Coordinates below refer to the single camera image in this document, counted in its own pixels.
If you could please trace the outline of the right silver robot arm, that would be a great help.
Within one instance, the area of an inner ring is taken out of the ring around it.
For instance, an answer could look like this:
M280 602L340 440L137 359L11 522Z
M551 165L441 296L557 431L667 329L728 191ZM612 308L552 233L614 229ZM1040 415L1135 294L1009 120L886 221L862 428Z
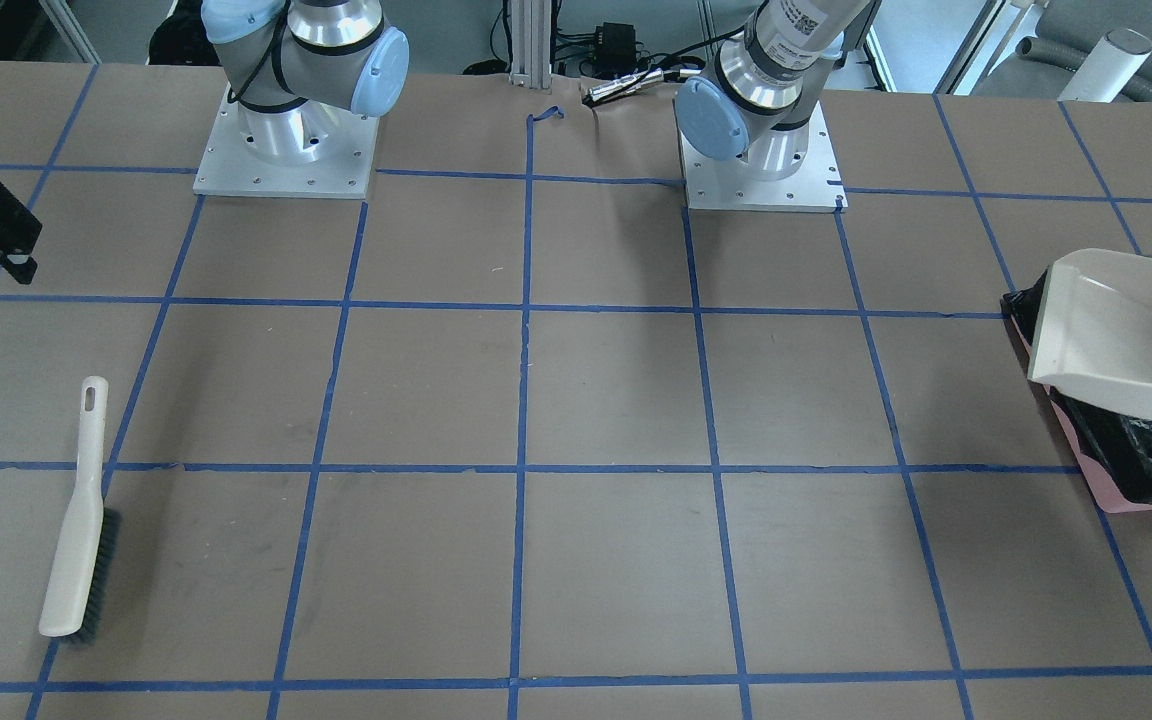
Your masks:
M381 3L202 1L198 20L228 85L196 192L364 199L411 60Z

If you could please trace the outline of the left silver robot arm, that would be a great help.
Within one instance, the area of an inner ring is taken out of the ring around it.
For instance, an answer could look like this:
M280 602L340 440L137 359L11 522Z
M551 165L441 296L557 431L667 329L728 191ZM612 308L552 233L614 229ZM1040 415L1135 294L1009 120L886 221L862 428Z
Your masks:
M682 138L704 158L737 161L760 179L790 177L806 158L823 88L849 50L847 31L874 6L763 1L677 92Z

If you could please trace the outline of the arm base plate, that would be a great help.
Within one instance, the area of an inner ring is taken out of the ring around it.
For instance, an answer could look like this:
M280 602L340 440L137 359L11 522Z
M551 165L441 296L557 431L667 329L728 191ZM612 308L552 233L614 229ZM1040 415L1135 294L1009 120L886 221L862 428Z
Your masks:
M679 138L687 206L705 211L806 211L849 209L823 104L791 131L765 132L744 156L717 160Z
M192 190L256 199L365 200L380 120L306 101L266 114L221 101Z

